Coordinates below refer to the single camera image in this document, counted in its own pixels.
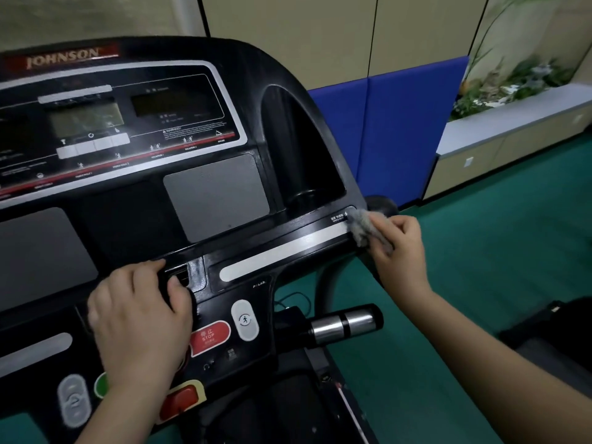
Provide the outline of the grey oval button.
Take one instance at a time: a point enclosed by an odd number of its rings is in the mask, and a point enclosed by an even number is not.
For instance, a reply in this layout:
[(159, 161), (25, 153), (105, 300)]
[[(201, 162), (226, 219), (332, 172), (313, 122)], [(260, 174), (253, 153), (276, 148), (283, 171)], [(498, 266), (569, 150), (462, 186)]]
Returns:
[(63, 424), (77, 429), (86, 424), (93, 407), (84, 377), (77, 373), (67, 375), (57, 387), (57, 401)]

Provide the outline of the person's left forearm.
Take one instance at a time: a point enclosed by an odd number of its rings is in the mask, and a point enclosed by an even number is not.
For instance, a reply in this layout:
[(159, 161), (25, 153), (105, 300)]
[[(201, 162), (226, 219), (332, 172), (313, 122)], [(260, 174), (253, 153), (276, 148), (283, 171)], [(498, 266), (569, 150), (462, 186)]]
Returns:
[(108, 378), (105, 397), (75, 444), (146, 444), (174, 377)]

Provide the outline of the black treadmill console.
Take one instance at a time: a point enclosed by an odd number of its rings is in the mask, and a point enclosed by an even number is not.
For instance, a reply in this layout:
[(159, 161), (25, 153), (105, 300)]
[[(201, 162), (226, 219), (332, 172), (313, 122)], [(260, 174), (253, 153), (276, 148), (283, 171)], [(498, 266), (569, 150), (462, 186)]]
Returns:
[[(207, 400), (183, 444), (378, 444), (327, 345), (278, 353), (275, 312), (332, 313), (338, 276), (365, 251), (346, 209), (363, 196), (321, 111), (262, 50), (233, 39), (121, 37), (0, 52), (0, 420), (49, 443), (69, 374), (105, 372), (86, 300), (114, 269), (164, 259), (191, 292), (193, 331), (226, 343), (185, 357), (172, 382)], [(251, 303), (260, 332), (231, 316)]]

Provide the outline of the narrow blue wall pad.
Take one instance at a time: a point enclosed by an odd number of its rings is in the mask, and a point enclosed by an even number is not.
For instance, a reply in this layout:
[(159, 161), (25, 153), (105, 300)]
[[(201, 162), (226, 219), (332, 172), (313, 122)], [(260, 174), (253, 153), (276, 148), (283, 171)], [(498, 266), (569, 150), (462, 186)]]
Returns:
[(358, 177), (366, 114), (368, 79), (309, 90), (353, 174)]

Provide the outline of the person's right hand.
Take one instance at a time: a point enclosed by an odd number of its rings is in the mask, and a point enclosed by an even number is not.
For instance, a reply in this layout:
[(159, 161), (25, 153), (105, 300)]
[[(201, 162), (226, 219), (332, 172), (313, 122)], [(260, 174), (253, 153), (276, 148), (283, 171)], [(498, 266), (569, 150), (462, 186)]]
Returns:
[(419, 301), (432, 295), (423, 241), (418, 247), (394, 247), (392, 255), (388, 256), (378, 240), (373, 237), (369, 240), (369, 253), (381, 284), (401, 311), (408, 313)]

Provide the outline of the white oval button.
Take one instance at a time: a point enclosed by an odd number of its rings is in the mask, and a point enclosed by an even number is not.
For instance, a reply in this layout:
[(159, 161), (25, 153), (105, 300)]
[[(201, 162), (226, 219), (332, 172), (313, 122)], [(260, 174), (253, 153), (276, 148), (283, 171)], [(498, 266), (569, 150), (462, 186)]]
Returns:
[(241, 340), (252, 342), (257, 338), (260, 327), (251, 303), (237, 300), (231, 307), (231, 316)]

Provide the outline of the grey cleaning cloth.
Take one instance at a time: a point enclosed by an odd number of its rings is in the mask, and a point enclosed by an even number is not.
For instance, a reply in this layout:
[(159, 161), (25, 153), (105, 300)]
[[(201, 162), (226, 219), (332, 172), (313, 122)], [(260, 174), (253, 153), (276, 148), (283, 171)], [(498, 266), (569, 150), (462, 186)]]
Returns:
[(371, 244), (369, 239), (373, 237), (381, 243), (386, 255), (392, 255), (394, 250), (392, 243), (374, 226), (369, 211), (348, 207), (345, 213), (347, 229), (359, 248), (369, 248)]

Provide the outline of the red safety key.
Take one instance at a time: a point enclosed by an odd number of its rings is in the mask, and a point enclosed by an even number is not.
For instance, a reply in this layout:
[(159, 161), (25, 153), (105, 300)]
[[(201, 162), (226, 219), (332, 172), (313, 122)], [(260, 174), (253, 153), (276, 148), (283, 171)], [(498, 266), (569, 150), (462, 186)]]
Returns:
[(204, 386), (199, 380), (188, 380), (171, 388), (160, 408), (155, 425), (164, 424), (207, 400)]

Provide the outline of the green plants with white flowers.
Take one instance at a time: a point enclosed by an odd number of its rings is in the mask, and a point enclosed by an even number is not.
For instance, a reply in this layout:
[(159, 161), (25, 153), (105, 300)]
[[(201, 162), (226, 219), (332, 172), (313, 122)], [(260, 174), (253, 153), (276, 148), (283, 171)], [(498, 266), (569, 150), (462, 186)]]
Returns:
[(448, 121), (568, 84), (581, 58), (549, 32), (567, 0), (487, 0)]

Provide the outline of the red stop button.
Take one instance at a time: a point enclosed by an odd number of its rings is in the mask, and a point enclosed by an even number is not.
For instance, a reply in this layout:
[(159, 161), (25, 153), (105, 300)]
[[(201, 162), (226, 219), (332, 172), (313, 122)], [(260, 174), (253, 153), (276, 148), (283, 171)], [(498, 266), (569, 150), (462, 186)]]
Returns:
[(191, 358), (196, 358), (211, 349), (220, 346), (230, 338), (232, 328), (228, 322), (218, 320), (193, 331), (189, 340)]

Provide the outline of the person's right forearm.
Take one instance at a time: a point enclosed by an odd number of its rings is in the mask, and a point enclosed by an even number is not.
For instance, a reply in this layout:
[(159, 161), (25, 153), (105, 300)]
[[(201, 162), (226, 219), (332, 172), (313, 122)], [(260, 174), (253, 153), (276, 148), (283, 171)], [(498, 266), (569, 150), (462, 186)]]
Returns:
[(592, 399), (499, 342), (429, 288), (389, 295), (504, 444), (592, 444)]

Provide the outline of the person's left hand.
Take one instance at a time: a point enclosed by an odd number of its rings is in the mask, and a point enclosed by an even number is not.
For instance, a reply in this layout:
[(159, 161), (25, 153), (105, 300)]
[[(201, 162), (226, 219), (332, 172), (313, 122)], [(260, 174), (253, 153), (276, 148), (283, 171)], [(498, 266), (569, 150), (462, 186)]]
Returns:
[(88, 322), (107, 378), (175, 376), (192, 331), (192, 317), (174, 313), (159, 289), (166, 261), (115, 269), (88, 298)]

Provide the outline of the long beige planter cabinet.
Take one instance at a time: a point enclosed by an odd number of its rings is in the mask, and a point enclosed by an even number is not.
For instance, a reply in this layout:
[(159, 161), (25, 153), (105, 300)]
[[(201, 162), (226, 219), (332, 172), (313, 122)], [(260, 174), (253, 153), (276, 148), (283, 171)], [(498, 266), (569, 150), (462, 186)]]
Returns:
[(449, 122), (422, 201), (582, 133), (592, 121), (592, 84), (569, 83)]

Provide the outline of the wide blue wall pad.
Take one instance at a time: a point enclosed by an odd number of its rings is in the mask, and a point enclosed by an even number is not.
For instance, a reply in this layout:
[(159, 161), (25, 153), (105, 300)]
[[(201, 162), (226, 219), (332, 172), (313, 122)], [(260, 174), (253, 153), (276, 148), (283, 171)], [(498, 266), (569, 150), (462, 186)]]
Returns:
[(356, 180), (363, 195), (418, 200), (468, 57), (370, 76)]

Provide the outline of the black handlebar with silver grip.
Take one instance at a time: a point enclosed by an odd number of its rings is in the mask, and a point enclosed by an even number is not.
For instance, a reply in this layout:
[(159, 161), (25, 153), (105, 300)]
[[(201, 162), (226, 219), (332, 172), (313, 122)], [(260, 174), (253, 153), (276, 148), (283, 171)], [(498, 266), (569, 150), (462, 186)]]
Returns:
[(375, 304), (355, 306), (313, 318), (297, 306), (274, 313), (275, 347), (278, 353), (315, 349), (378, 331), (384, 316)]

